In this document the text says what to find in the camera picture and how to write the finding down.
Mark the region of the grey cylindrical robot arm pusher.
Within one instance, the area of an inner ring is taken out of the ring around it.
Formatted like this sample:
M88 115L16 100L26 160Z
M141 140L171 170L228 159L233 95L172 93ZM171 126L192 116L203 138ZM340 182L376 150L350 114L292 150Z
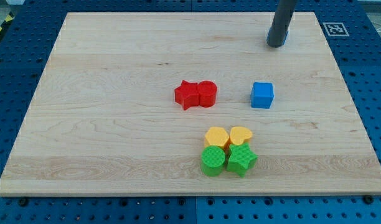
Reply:
M273 48L285 44L288 28L298 0L280 0L269 29L266 43Z

